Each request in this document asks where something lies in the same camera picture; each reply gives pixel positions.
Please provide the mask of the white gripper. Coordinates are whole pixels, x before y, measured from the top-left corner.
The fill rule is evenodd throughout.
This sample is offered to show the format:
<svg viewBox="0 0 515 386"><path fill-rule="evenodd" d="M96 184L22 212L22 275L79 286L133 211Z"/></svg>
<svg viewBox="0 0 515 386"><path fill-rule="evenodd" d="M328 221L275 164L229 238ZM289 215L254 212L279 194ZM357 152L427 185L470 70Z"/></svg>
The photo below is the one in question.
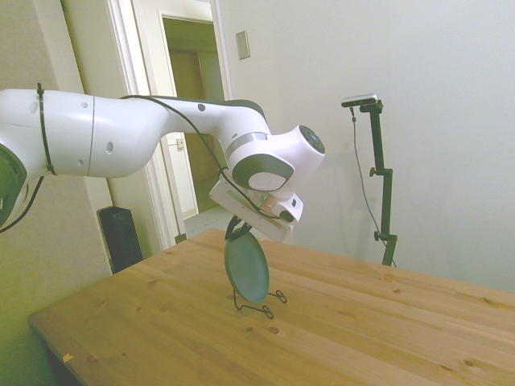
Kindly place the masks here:
<svg viewBox="0 0 515 386"><path fill-rule="evenodd" d="M244 236L252 227L271 240L283 242L294 229L294 196L279 200L266 192L239 191L226 179L220 179L210 191L210 197L236 215L226 229L226 242ZM245 222L235 233L238 218Z"/></svg>

